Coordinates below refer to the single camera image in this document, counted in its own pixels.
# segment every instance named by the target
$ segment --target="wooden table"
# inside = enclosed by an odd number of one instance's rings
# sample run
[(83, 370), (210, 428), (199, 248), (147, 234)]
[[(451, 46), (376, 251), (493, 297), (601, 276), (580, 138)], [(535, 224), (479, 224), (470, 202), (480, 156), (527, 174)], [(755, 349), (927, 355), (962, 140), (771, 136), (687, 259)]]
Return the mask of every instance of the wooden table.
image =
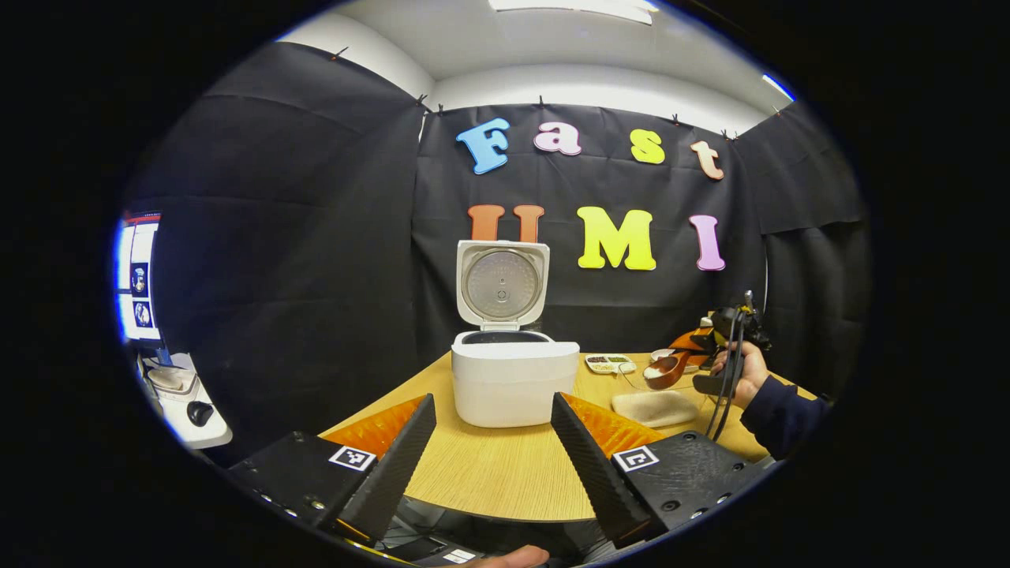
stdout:
[[(651, 363), (649, 354), (627, 355), (637, 367), (628, 376), (641, 382), (641, 371)], [(713, 398), (696, 391), (688, 374), (673, 388), (695, 403), (698, 417), (656, 430), (668, 436), (688, 430), (704, 433), (715, 406)], [(407, 486), (407, 496), (470, 514), (525, 522), (585, 520), (595, 516), (549, 423), (485, 429), (460, 418), (452, 397), (451, 353), (319, 436), (428, 392), (434, 395), (438, 423)], [(576, 396), (610, 408), (613, 395), (630, 392), (640, 391), (620, 375), (598, 375), (580, 362)], [(813, 398), (803, 389), (800, 393)], [(730, 407), (719, 444), (755, 462), (768, 451), (740, 423), (740, 413), (736, 406)]]

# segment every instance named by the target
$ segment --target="black fabric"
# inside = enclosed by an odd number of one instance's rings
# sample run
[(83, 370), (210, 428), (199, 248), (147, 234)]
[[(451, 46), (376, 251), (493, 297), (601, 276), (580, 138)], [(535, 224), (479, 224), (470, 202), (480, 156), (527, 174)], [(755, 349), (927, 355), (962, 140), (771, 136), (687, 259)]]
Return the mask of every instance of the black fabric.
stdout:
[[(463, 130), (495, 117), (511, 127), (504, 132), (508, 162), (483, 175), (457, 143)], [(565, 156), (533, 146), (537, 126), (568, 122), (580, 131), (582, 153)], [(666, 161), (643, 164), (631, 156), (629, 134), (654, 130)], [(706, 140), (719, 153), (721, 181), (709, 179), (690, 148)], [(418, 156), (412, 238), (415, 249), (415, 305), (418, 352), (432, 361), (449, 348), (456, 334), (474, 327), (456, 306), (456, 249), (470, 239), (472, 205), (505, 208), (498, 238), (516, 241), (519, 220), (512, 208), (536, 204), (540, 243), (550, 247), (546, 304), (539, 330), (556, 341), (575, 341), (583, 351), (643, 352), (666, 347), (697, 326), (713, 306), (742, 300), (753, 290), (763, 301), (765, 256), (758, 218), (745, 189), (739, 156), (721, 135), (651, 115), (597, 107), (501, 105), (463, 108), (425, 118)], [(630, 209), (652, 214), (649, 227), (656, 269), (583, 269), (585, 227), (581, 206), (602, 207), (616, 226)], [(720, 272), (700, 271), (699, 246), (688, 217), (718, 219)]]
[(870, 230), (832, 223), (765, 236), (769, 369), (837, 398), (855, 372), (869, 315)]
[(835, 398), (855, 371), (872, 283), (853, 172), (801, 103), (747, 130), (736, 148), (768, 255), (769, 368)]
[(746, 166), (763, 234), (865, 218), (852, 169), (802, 103), (763, 120), (734, 147)]
[(248, 58), (179, 120), (126, 201), (163, 211), (157, 315), (233, 431), (208, 452), (225, 464), (320, 432), (416, 371), (423, 108), (330, 58), (285, 42)]

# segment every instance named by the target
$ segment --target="towel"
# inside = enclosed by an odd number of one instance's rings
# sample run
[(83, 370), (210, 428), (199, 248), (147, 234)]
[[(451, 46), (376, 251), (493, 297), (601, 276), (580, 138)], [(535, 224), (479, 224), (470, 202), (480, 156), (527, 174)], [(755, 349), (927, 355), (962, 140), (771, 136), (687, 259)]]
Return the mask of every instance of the towel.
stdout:
[(614, 412), (648, 428), (687, 422), (698, 416), (694, 403), (676, 390), (618, 394), (610, 404)]

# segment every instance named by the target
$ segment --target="white container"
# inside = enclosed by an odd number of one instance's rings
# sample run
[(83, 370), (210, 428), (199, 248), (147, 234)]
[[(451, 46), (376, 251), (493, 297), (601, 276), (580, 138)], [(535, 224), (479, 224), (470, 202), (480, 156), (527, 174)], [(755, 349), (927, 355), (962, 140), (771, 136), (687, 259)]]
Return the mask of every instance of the white container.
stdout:
[(554, 393), (572, 392), (579, 344), (519, 329), (543, 310), (549, 255), (546, 245), (535, 243), (460, 242), (457, 307), (481, 327), (452, 342), (452, 388), (464, 421), (546, 423)]
[(456, 411), (483, 428), (548, 422), (554, 393), (572, 393), (578, 367), (573, 342), (453, 345)]

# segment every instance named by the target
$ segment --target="human hand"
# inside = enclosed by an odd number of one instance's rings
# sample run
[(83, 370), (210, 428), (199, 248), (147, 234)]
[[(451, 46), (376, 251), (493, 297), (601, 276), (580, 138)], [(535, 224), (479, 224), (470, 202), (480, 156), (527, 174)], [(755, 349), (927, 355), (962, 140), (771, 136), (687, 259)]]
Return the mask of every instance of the human hand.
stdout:
[[(712, 365), (713, 375), (726, 366), (726, 357), (734, 351), (736, 351), (736, 342), (729, 344), (729, 351), (723, 351), (715, 356), (715, 363)], [(762, 356), (761, 350), (750, 342), (743, 342), (740, 355), (742, 356), (740, 363), (743, 364), (743, 372), (740, 374), (740, 380), (736, 383), (736, 393), (733, 394), (732, 400), (733, 404), (746, 409), (747, 404), (750, 404), (754, 395), (765, 384), (765, 379), (768, 378), (768, 367), (765, 366), (765, 357)]]
[(464, 564), (447, 564), (439, 568), (533, 568), (534, 566), (543, 564), (548, 558), (550, 558), (550, 554), (547, 551), (532, 545), (526, 545), (505, 556), (471, 560)]

